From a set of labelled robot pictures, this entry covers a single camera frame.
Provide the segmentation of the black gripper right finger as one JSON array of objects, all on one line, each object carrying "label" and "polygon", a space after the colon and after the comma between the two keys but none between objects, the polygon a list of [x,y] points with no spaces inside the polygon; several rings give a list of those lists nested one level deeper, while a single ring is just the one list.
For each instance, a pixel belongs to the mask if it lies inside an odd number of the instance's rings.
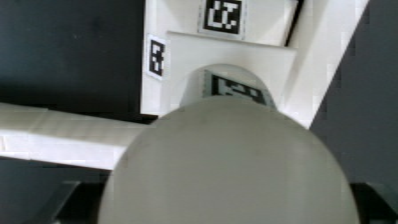
[{"label": "black gripper right finger", "polygon": [[379,183],[351,184],[361,224],[398,224],[398,192]]}]

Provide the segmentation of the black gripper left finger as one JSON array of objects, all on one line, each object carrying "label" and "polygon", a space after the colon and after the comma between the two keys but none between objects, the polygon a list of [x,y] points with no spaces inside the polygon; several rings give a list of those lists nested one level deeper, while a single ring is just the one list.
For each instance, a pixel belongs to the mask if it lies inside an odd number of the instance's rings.
[{"label": "black gripper left finger", "polygon": [[66,181],[34,218],[34,224],[98,224],[105,184]]}]

